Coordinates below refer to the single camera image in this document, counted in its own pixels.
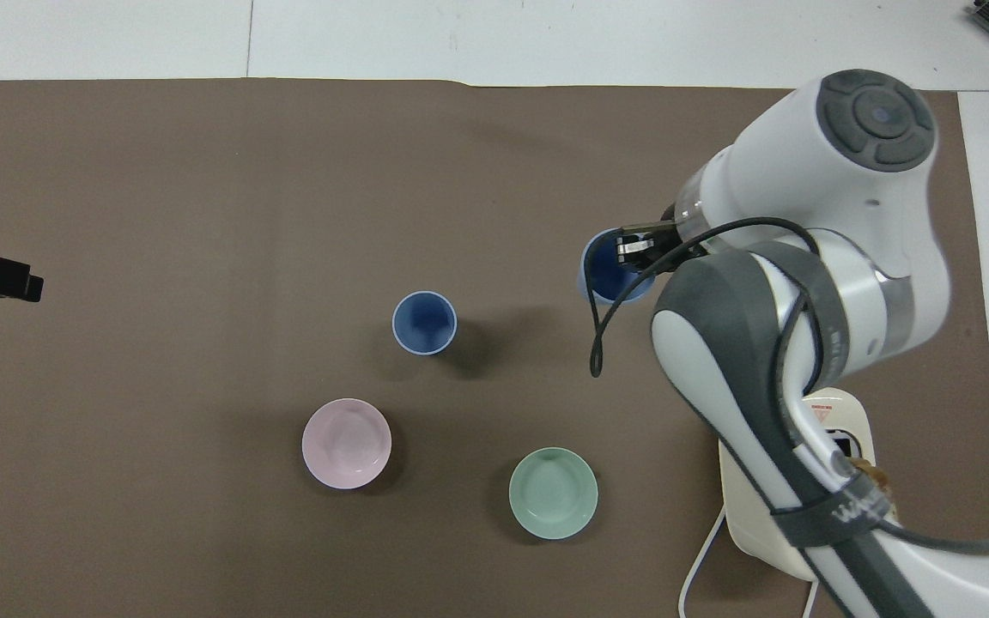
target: gray strap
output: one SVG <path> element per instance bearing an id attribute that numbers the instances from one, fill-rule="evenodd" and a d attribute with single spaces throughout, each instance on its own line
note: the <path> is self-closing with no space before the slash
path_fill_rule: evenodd
<path id="1" fill-rule="evenodd" d="M 888 498 L 868 475 L 859 472 L 823 500 L 774 510 L 770 515 L 794 548 L 817 548 L 863 535 L 876 528 L 889 510 Z"/>

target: brown mat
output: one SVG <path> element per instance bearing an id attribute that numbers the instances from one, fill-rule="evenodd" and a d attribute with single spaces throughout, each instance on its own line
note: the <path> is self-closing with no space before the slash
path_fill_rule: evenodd
<path id="1" fill-rule="evenodd" d="M 674 615 L 721 504 L 715 442 L 657 367 L 651 301 L 590 379 L 574 265 L 782 94 L 0 82 L 0 255 L 46 278 L 38 305 L 0 300 L 0 615 Z M 904 521 L 989 536 L 973 207 L 956 98 L 929 99 L 949 321 L 844 387 Z M 392 340 L 415 289 L 463 320 L 442 356 Z M 396 441 L 352 493 L 300 455 L 338 397 Z M 546 445 L 600 486 L 562 542 L 507 504 Z M 804 591 L 722 536 L 689 610 L 797 615 Z"/>

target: white table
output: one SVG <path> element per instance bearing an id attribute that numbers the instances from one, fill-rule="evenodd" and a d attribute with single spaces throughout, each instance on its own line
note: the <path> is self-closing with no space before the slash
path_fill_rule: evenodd
<path id="1" fill-rule="evenodd" d="M 881 70 L 917 88 L 959 91 L 989 330 L 989 35 L 969 22 L 969 4 L 0 0 L 0 79 L 764 88 L 796 87 L 841 68 Z"/>

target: control buttons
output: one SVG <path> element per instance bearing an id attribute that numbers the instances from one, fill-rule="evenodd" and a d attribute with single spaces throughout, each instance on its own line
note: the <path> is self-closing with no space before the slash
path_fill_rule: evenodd
<path id="1" fill-rule="evenodd" d="M 860 128 L 871 136 L 888 138 L 902 136 L 910 129 L 910 106 L 902 97 L 883 90 L 865 90 L 852 102 L 852 115 Z"/>
<path id="2" fill-rule="evenodd" d="M 828 144 L 877 172 L 902 172 L 933 151 L 937 125 L 929 106 L 906 83 L 875 70 L 825 77 L 816 116 Z"/>

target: black cable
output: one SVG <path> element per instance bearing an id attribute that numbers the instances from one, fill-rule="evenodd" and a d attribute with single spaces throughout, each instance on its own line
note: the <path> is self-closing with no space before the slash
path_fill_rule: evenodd
<path id="1" fill-rule="evenodd" d="M 797 293 L 798 296 L 792 302 L 792 308 L 788 310 L 788 316 L 785 316 L 785 325 L 781 328 L 777 341 L 774 342 L 773 364 L 770 365 L 772 375 L 770 375 L 769 380 L 769 388 L 773 390 L 770 392 L 770 396 L 773 397 L 773 402 L 777 403 L 778 419 L 780 419 L 781 426 L 784 427 L 786 437 L 792 446 L 800 445 L 804 441 L 804 437 L 797 430 L 796 423 L 793 423 L 792 418 L 786 413 L 788 406 L 785 404 L 785 352 L 788 351 L 788 342 L 792 340 L 792 333 L 796 330 L 796 324 L 800 321 L 800 314 L 804 313 L 810 304 L 808 293 L 803 288 L 797 287 Z M 819 333 L 814 332 L 813 336 L 816 341 L 819 341 Z M 813 369 L 816 376 L 819 374 L 819 366 L 820 363 L 816 360 L 816 366 Z"/>
<path id="2" fill-rule="evenodd" d="M 598 303 L 596 299 L 593 298 L 593 274 L 590 265 L 593 264 L 594 254 L 598 253 L 599 247 L 603 243 L 607 243 L 610 239 L 616 239 L 616 236 L 621 235 L 620 230 L 611 230 L 601 234 L 597 238 L 593 239 L 590 246 L 587 247 L 586 257 L 582 259 L 582 273 L 586 275 L 586 298 L 590 301 L 590 314 L 593 316 L 593 334 L 595 337 L 598 335 Z M 598 372 L 593 372 L 593 352 L 590 353 L 590 373 L 593 377 L 597 377 L 601 374 L 601 341 L 594 340 L 594 345 L 598 349 Z"/>
<path id="3" fill-rule="evenodd" d="M 819 255 L 819 245 L 816 243 L 816 239 L 813 238 L 808 230 L 800 226 L 799 223 L 789 221 L 788 219 L 781 219 L 779 216 L 751 216 L 749 219 L 739 219 L 737 221 L 731 221 L 729 223 L 723 223 L 722 226 L 712 227 L 711 230 L 702 232 L 694 236 L 694 238 L 688 239 L 688 241 L 682 242 L 679 246 L 674 247 L 670 251 L 667 251 L 662 257 L 656 259 L 651 266 L 647 266 L 643 269 L 639 276 L 636 276 L 632 280 L 631 284 L 628 284 L 623 292 L 619 294 L 613 300 L 612 306 L 609 306 L 609 311 L 605 313 L 605 317 L 598 321 L 598 307 L 593 299 L 593 285 L 592 278 L 590 277 L 589 263 L 590 259 L 593 258 L 593 254 L 596 253 L 597 248 L 601 246 L 602 239 L 615 238 L 620 235 L 620 230 L 609 232 L 599 236 L 592 243 L 590 243 L 589 249 L 587 249 L 586 255 L 586 296 L 590 301 L 590 312 L 593 316 L 593 347 L 590 348 L 590 375 L 597 377 L 601 375 L 602 367 L 602 349 L 601 349 L 601 337 L 604 336 L 605 327 L 608 327 L 609 321 L 613 318 L 613 313 L 616 313 L 616 309 L 619 308 L 628 296 L 635 290 L 637 286 L 642 284 L 642 282 L 647 281 L 647 278 L 653 277 L 658 273 L 662 273 L 666 270 L 666 267 L 670 265 L 671 262 L 675 262 L 677 258 L 681 258 L 684 253 L 694 249 L 700 243 L 707 241 L 708 239 L 713 239 L 725 232 L 730 232 L 731 230 L 737 230 L 740 227 L 753 227 L 753 226 L 770 226 L 770 227 L 782 227 L 785 230 L 792 232 L 799 236 L 799 238 L 808 246 L 811 253 Z"/>
<path id="4" fill-rule="evenodd" d="M 890 521 L 886 519 L 880 520 L 880 523 L 876 524 L 876 527 L 884 532 L 887 532 L 888 535 L 896 537 L 896 539 L 907 541 L 907 543 L 919 545 L 923 548 L 930 548 L 931 550 L 966 553 L 971 555 L 989 555 L 989 539 L 982 539 L 978 541 L 951 541 L 949 539 L 937 539 L 937 537 L 934 536 L 921 535 L 919 532 L 913 532 L 907 530 L 906 528 L 900 528 L 898 525 L 891 524 Z"/>

